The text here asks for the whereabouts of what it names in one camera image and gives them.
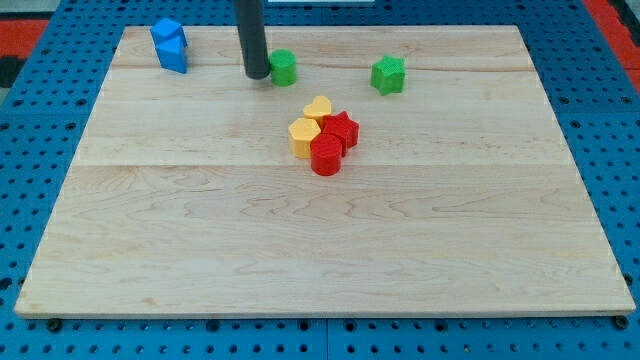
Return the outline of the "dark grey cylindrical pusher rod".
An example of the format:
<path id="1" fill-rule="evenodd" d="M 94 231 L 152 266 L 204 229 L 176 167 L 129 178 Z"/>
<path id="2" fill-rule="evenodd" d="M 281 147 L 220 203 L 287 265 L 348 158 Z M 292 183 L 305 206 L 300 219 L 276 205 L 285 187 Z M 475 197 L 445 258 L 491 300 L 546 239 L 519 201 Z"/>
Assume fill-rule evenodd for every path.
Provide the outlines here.
<path id="1" fill-rule="evenodd" d="M 262 0 L 234 0 L 245 74 L 261 80 L 270 74 Z"/>

